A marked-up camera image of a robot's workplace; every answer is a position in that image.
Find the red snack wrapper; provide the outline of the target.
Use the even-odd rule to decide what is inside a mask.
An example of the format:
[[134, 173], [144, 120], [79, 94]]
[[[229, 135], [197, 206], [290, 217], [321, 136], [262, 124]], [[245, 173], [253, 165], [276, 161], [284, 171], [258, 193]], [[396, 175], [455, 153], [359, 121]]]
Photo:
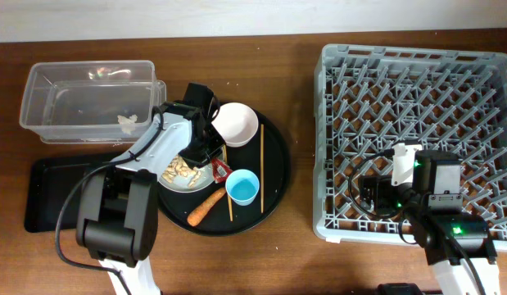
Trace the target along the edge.
[[222, 160], [214, 158], [211, 160], [212, 175], [216, 184], [223, 183], [233, 173], [231, 168]]

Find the light blue cup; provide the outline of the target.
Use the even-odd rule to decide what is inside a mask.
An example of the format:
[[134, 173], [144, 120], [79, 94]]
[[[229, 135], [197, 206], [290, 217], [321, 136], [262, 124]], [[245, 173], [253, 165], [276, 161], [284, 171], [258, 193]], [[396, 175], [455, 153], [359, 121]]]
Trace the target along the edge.
[[225, 181], [225, 189], [229, 197], [239, 206], [253, 203], [260, 190], [260, 181], [250, 170], [235, 170]]

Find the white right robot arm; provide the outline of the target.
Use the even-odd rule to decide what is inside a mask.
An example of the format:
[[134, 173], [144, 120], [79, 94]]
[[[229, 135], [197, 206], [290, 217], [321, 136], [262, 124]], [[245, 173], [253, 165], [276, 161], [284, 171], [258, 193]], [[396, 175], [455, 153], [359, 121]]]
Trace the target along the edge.
[[463, 210], [461, 160], [451, 152], [387, 149], [398, 176], [360, 175], [360, 195], [384, 199], [375, 219], [409, 222], [444, 294], [498, 294], [500, 271], [488, 223]]

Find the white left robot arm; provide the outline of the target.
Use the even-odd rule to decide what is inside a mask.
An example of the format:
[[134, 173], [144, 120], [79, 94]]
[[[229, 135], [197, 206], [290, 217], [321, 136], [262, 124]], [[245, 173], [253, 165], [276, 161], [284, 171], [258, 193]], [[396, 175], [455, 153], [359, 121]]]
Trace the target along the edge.
[[55, 248], [60, 259], [107, 272], [118, 294], [160, 293], [149, 258], [158, 228], [158, 181], [176, 156], [193, 169], [220, 154], [224, 140], [212, 125], [219, 110], [215, 96], [153, 107], [144, 135], [123, 154], [91, 169], [67, 197], [80, 195], [76, 241], [96, 263], [72, 261], [64, 254], [59, 220]]

